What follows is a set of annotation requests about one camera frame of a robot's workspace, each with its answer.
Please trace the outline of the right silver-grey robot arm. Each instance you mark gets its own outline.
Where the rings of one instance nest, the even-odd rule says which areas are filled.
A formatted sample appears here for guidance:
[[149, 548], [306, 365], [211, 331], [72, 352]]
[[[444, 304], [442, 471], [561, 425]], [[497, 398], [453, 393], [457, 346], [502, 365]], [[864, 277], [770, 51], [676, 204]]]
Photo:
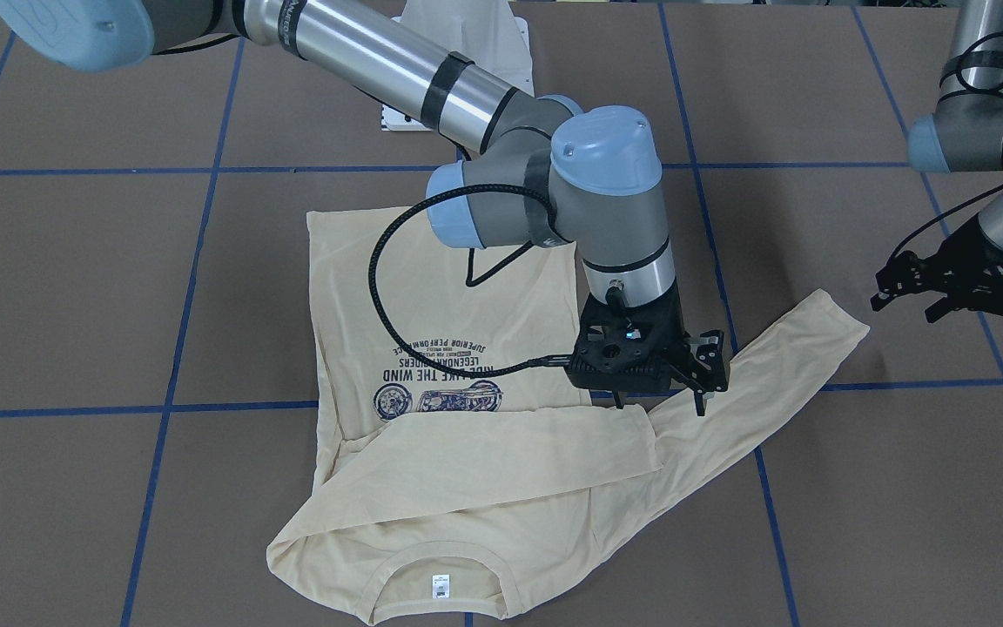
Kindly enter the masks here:
[[[685, 333], [648, 119], [633, 108], [582, 111], [533, 97], [458, 51], [355, 1], [0, 1], [26, 44], [76, 71], [108, 71], [234, 38], [277, 44], [477, 158], [434, 171], [428, 195], [394, 219], [367, 263], [375, 313], [402, 353], [467, 380], [560, 367], [575, 388], [655, 393], [681, 382], [699, 415], [729, 386], [724, 334]], [[576, 246], [589, 286], [569, 354], [468, 370], [431, 360], [395, 330], [377, 273], [387, 243], [415, 215], [467, 250]]]

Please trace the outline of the left silver-grey robot arm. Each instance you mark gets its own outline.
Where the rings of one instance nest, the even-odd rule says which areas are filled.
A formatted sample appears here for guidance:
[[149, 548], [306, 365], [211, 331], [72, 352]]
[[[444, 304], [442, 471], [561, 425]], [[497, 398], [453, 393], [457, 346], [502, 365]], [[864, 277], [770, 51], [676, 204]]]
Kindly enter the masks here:
[[[1003, 172], [1003, 1], [965, 1], [939, 77], [939, 102], [908, 132], [908, 158], [922, 173]], [[976, 198], [980, 211], [919, 257], [905, 243], [876, 273], [871, 306], [936, 293], [925, 310], [936, 322], [952, 311], [1003, 317], [1003, 184]]]

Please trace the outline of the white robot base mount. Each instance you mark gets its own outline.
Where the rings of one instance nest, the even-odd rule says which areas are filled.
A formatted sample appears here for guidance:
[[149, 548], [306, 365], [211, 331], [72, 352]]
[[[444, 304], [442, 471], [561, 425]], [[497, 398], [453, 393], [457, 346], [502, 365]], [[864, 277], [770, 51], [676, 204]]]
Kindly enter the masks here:
[[529, 27], [508, 1], [407, 1], [393, 20], [406, 18], [413, 32], [535, 95]]

